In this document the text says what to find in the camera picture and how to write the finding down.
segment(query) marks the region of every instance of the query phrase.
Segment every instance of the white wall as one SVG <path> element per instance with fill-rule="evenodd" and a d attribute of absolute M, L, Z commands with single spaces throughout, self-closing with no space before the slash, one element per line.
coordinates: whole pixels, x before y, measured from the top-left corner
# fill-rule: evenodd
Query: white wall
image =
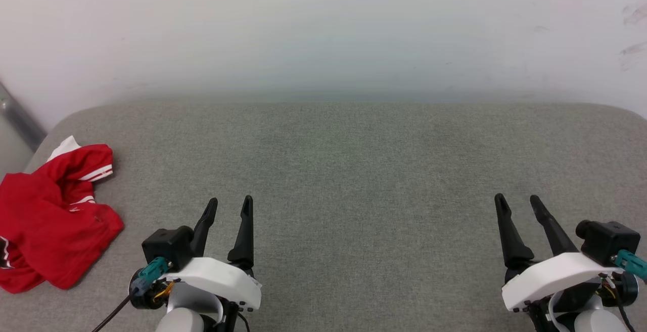
<path fill-rule="evenodd" d="M 647 116 L 646 42 L 647 0 L 0 0 L 0 81 L 46 129 L 180 92 Z"/>
<path fill-rule="evenodd" d="M 11 123 L 0 116 L 0 181 L 7 173 L 25 170 L 33 155 Z"/>

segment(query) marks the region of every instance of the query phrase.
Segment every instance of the red cloth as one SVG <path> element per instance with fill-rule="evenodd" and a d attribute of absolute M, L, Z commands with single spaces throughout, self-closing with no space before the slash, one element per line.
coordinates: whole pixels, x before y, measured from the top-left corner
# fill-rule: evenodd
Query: red cloth
<path fill-rule="evenodd" d="M 113 151 L 71 141 L 77 148 L 0 184 L 0 286 L 9 293 L 45 280 L 71 288 L 123 229 L 110 206 L 94 201 L 92 182 L 112 174 Z"/>

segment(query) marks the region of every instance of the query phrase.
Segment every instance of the gray fabric surface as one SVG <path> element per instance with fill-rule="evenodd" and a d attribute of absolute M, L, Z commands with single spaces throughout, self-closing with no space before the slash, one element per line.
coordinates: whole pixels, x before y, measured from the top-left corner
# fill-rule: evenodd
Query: gray fabric surface
<path fill-rule="evenodd" d="M 115 105 L 63 120 L 28 171 L 70 134 L 113 148 L 115 175 L 96 198 L 125 230 L 71 290 L 1 292 L 2 331 L 91 330 L 144 265 L 141 242 L 193 226 L 214 196 L 206 256 L 220 260 L 245 194 L 254 197 L 264 286 L 252 332 L 532 330 L 501 299 L 497 192 L 538 258 L 550 249 L 531 194 L 577 245 L 582 219 L 647 234 L 647 122 L 613 107 Z M 647 329 L 646 295 L 628 308 L 638 330 Z M 163 314 L 127 306 L 105 331 L 153 331 Z"/>

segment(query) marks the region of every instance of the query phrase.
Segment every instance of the white stripe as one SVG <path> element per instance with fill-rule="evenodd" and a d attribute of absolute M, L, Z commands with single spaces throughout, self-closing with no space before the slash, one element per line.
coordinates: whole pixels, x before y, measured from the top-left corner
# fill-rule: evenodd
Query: white stripe
<path fill-rule="evenodd" d="M 2 236 L 0 236 L 0 239 L 5 240 L 5 255 L 3 256 L 3 259 L 7 261 L 7 267 L 3 268 L 13 268 L 9 263 L 9 252 L 7 251 L 7 247 L 9 247 L 9 240 L 5 239 Z"/>
<path fill-rule="evenodd" d="M 79 180 L 89 180 L 91 178 L 96 177 L 97 175 L 104 173 L 104 171 L 112 170 L 113 169 L 113 164 L 106 165 L 104 167 L 101 167 L 91 173 L 86 174 L 84 177 L 79 178 Z"/>
<path fill-rule="evenodd" d="M 58 148 L 55 148 L 52 154 L 49 156 L 49 159 L 47 161 L 50 161 L 51 159 L 54 159 L 55 157 L 73 152 L 74 150 L 80 148 L 79 144 L 76 143 L 76 140 L 74 140 L 74 136 L 70 136 L 69 138 L 65 139 L 62 141 L 60 145 L 58 145 Z"/>
<path fill-rule="evenodd" d="M 95 198 L 93 196 L 87 196 L 87 197 L 81 199 L 81 201 L 70 203 L 70 205 L 78 205 L 79 203 L 83 203 L 83 202 L 87 202 L 87 201 L 94 201 L 94 200 L 95 200 Z"/>
<path fill-rule="evenodd" d="M 89 182 L 94 182 L 95 180 L 99 180 L 101 178 L 106 178 L 108 175 L 111 175 L 112 173 L 113 173 L 113 171 L 109 170 L 109 171 L 106 171 L 106 173 L 101 173 L 101 174 L 97 175 L 96 177 L 94 177 L 94 178 L 92 178 L 92 179 L 90 179 L 88 181 Z"/>

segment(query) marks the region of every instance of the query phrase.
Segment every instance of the metal pole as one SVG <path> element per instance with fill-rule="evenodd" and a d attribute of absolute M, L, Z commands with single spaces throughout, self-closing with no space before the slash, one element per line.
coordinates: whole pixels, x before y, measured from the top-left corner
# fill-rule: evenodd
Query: metal pole
<path fill-rule="evenodd" d="M 0 113 L 16 129 L 29 148 L 35 152 L 47 133 L 9 95 L 2 83 L 0 83 Z"/>

